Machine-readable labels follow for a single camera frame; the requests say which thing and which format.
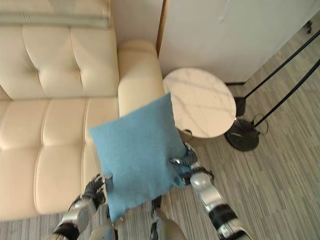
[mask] black lamp stand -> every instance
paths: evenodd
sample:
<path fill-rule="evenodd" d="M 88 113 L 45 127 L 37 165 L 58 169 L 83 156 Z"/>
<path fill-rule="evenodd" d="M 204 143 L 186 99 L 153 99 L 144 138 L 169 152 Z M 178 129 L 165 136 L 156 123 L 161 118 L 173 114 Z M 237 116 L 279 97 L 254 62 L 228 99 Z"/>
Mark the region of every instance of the black lamp stand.
<path fill-rule="evenodd" d="M 278 107 L 281 106 L 320 66 L 320 58 L 313 67 L 304 75 L 304 77 L 288 92 L 266 115 L 263 116 L 256 124 L 244 119 L 234 121 L 231 128 L 224 134 L 227 141 L 236 149 L 247 152 L 255 149 L 259 144 L 259 132 L 256 127 L 269 117 Z"/>
<path fill-rule="evenodd" d="M 317 31 L 308 41 L 306 41 L 297 51 L 295 51 L 287 60 L 285 60 L 277 69 L 275 69 L 269 76 L 267 76 L 259 85 L 257 85 L 251 92 L 245 96 L 236 96 L 235 106 L 236 106 L 236 116 L 242 116 L 246 111 L 246 99 L 253 94 L 258 88 L 265 84 L 270 78 L 272 78 L 280 69 L 282 69 L 287 63 L 289 63 L 295 56 L 297 56 L 306 46 L 308 46 L 313 40 L 315 40 L 320 35 L 320 30 Z"/>

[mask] white wall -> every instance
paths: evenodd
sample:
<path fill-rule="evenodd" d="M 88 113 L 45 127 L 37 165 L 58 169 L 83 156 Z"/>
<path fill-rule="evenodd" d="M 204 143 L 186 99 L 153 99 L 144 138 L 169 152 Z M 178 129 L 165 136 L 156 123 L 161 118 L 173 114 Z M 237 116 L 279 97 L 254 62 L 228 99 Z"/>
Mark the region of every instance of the white wall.
<path fill-rule="evenodd" d="M 319 9 L 320 0 L 171 0 L 162 73 L 200 67 L 245 82 Z"/>
<path fill-rule="evenodd" d="M 144 38 L 156 45 L 162 0 L 111 0 L 117 43 Z"/>

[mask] round side table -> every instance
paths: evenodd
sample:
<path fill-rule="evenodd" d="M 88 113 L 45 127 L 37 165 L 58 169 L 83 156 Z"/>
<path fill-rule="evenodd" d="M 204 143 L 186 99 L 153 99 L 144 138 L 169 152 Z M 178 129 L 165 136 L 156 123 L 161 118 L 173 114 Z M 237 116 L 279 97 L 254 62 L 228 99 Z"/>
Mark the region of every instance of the round side table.
<path fill-rule="evenodd" d="M 224 134 L 236 117 L 229 88 L 213 74 L 198 68 L 179 68 L 163 80 L 171 93 L 175 126 L 181 139 L 193 146 Z"/>

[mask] blue cushion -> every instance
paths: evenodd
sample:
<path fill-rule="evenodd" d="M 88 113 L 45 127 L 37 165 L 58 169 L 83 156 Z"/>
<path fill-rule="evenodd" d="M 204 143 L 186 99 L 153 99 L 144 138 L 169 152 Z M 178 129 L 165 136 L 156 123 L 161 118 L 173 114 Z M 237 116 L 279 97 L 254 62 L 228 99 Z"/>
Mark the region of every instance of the blue cushion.
<path fill-rule="evenodd" d="M 89 132 L 102 173 L 112 174 L 113 187 L 107 188 L 112 222 L 172 186 L 183 186 L 169 163 L 186 152 L 175 127 L 170 94 Z"/>

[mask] power cord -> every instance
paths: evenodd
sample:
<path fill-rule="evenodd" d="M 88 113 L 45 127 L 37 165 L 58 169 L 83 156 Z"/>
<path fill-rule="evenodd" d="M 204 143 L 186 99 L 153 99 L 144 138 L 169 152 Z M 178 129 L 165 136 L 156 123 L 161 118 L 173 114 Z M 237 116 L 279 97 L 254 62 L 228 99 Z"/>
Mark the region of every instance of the power cord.
<path fill-rule="evenodd" d="M 258 116 L 264 116 L 262 113 L 258 113 L 257 115 L 255 115 L 254 117 L 253 117 L 253 120 L 252 120 L 252 124 L 254 125 L 255 124 L 255 119 L 256 119 L 256 117 L 258 117 Z M 261 134 L 261 135 L 266 135 L 267 133 L 268 133 L 268 130 L 269 130 L 269 123 L 268 123 L 268 121 L 267 120 L 264 120 L 265 121 L 265 123 L 266 123 L 266 131 L 264 132 L 264 133 L 262 133 L 262 132 L 260 132 L 260 131 L 258 131 L 257 129 L 256 129 L 256 131 L 259 133 L 259 134 Z"/>

